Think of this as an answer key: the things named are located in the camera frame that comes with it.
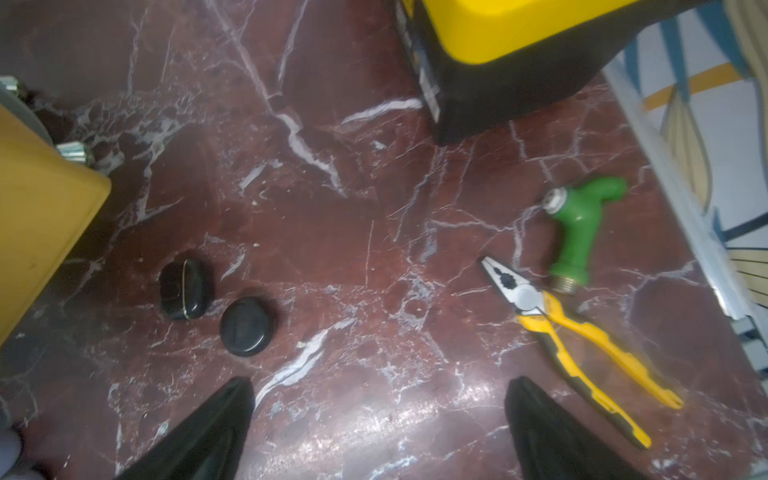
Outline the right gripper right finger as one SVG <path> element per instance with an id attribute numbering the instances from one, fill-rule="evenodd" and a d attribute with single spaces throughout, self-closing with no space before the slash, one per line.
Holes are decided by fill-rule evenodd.
<path id="1" fill-rule="evenodd" d="M 535 382 L 510 381 L 505 414 L 526 479 L 643 479 Z"/>

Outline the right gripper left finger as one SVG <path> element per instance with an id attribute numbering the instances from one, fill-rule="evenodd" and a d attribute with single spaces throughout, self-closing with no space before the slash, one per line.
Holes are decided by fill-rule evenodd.
<path id="1" fill-rule="evenodd" d="M 233 479 L 255 407 L 251 381 L 234 377 L 120 479 Z"/>

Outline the black round earphone case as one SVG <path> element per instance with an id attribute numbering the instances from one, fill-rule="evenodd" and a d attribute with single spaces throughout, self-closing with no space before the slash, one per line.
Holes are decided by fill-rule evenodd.
<path id="1" fill-rule="evenodd" d="M 258 297 L 236 300 L 220 321 L 220 338 L 226 349 L 238 357 L 255 356 L 265 350 L 276 330 L 276 316 Z"/>

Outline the yellow drawer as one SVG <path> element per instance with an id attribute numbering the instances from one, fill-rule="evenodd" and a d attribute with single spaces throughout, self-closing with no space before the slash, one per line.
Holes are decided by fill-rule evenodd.
<path id="1" fill-rule="evenodd" d="M 1 339 L 7 340 L 111 191 L 1 109 Z"/>

